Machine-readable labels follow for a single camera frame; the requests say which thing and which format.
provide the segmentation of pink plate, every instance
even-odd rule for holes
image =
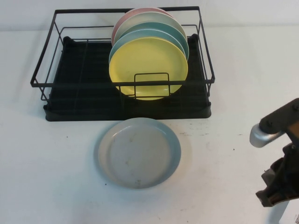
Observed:
[[[121,26],[121,24],[124,21],[126,21],[128,18],[132,17],[133,15],[137,15],[139,13],[146,13],[146,12],[159,12],[159,13],[163,13],[163,14],[166,14],[166,15],[172,17],[172,15],[170,15],[168,12],[166,12],[163,9],[160,9],[160,8],[134,8],[134,9],[128,11],[126,14],[124,14],[117,21],[116,25],[114,26],[113,31],[112,31],[112,36],[111,36],[112,45],[114,44],[114,37],[115,37],[116,31],[118,30],[118,28]]]

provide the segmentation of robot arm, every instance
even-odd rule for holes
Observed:
[[[292,143],[283,148],[284,157],[262,174],[267,187],[256,193],[264,207],[299,198],[299,98],[253,126],[250,142],[255,147],[263,147],[285,133]]]

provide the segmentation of plate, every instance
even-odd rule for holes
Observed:
[[[130,42],[135,39],[138,39],[138,38],[149,37],[149,36],[159,37],[159,38],[170,41],[171,43],[176,45],[186,56],[186,53],[185,53],[182,45],[180,44],[180,42],[176,38],[171,36],[170,34],[164,32],[164,31],[161,31],[161,30],[157,30],[157,29],[139,29],[139,30],[135,30],[133,32],[130,32],[130,33],[124,35],[121,39],[118,40],[118,42],[116,42],[116,44],[112,47],[112,49],[110,51],[109,62],[111,61],[111,58],[114,55],[114,53],[125,43]]]
[[[186,58],[188,60],[189,58],[189,46],[188,46],[188,42],[185,39],[185,37],[182,35],[181,32],[179,32],[177,29],[175,29],[172,26],[169,26],[167,24],[164,23],[160,23],[160,22],[144,22],[144,23],[140,23],[137,24],[133,27],[131,27],[130,29],[128,29],[126,32],[123,33],[123,35],[121,37],[123,37],[124,35],[139,30],[139,29],[157,29],[157,30],[161,30],[164,31],[168,34],[170,34],[171,36],[173,36],[174,38],[176,38],[179,43],[182,45]]]
[[[116,25],[114,26],[113,28],[113,31],[112,31],[112,36],[111,36],[111,41],[112,43],[114,43],[114,36],[115,36],[115,33],[117,31],[117,29],[120,27],[120,25],[126,21],[128,18],[132,17],[133,15],[137,15],[139,13],[145,13],[145,12],[160,12],[160,13],[163,13],[163,14],[166,14],[170,17],[172,17],[172,15],[170,15],[168,12],[160,9],[160,8],[134,8],[130,11],[128,11],[127,13],[125,13],[116,23]]]
[[[165,124],[148,118],[112,127],[99,145],[101,171],[114,183],[132,189],[156,186],[177,169],[181,147]]]
[[[112,82],[184,81],[188,63],[183,52],[173,43],[158,37],[144,37],[122,45],[112,56],[109,75]],[[141,100],[169,96],[181,85],[122,86],[121,92]]]
[[[132,26],[144,22],[161,22],[169,26],[172,26],[175,29],[177,29],[179,32],[181,32],[184,38],[187,40],[187,36],[184,32],[184,29],[173,17],[160,12],[146,12],[146,13],[139,13],[137,15],[133,15],[127,20],[125,20],[118,27],[112,43],[115,44],[122,36],[122,34],[126,32],[128,29],[130,29]]]

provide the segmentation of black drip tray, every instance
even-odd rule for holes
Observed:
[[[198,36],[188,38],[190,56],[187,81],[204,81],[199,57]],[[109,77],[110,42],[74,41],[64,38],[55,84],[111,83]],[[134,117],[153,119],[207,118],[211,115],[206,85],[183,85],[177,92],[159,100],[138,100],[107,85],[100,89],[52,88],[44,106],[46,119],[124,120]]]

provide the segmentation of light blue plate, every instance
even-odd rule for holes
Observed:
[[[138,38],[150,37],[150,36],[159,37],[159,38],[165,39],[167,41],[170,41],[175,46],[177,46],[183,52],[183,54],[186,56],[186,53],[185,53],[182,45],[179,43],[179,41],[176,38],[174,38],[170,34],[164,32],[164,31],[161,31],[161,30],[157,30],[157,29],[139,29],[139,30],[136,30],[136,31],[133,31],[131,33],[124,35],[122,38],[120,38],[115,43],[115,45],[112,47],[110,55],[109,55],[109,63],[110,63],[111,58],[114,55],[114,53],[125,43],[128,43],[128,42],[138,39]]]
[[[112,127],[100,140],[98,166],[105,179],[131,189],[166,181],[177,169],[181,146],[160,121],[133,118]]]
[[[160,31],[164,31],[164,32],[168,33],[169,35],[173,36],[182,45],[182,47],[185,51],[186,59],[188,60],[188,58],[189,58],[189,46],[188,46],[188,43],[187,43],[184,35],[182,35],[182,33],[179,32],[176,28],[174,28],[172,26],[169,26],[165,23],[160,23],[160,22],[140,23],[140,24],[137,24],[135,26],[132,26],[130,29],[128,29],[126,32],[124,32],[123,35],[121,35],[121,37],[123,37],[124,35],[126,35],[130,32],[140,30],[140,29],[157,29],[157,30],[160,30]]]

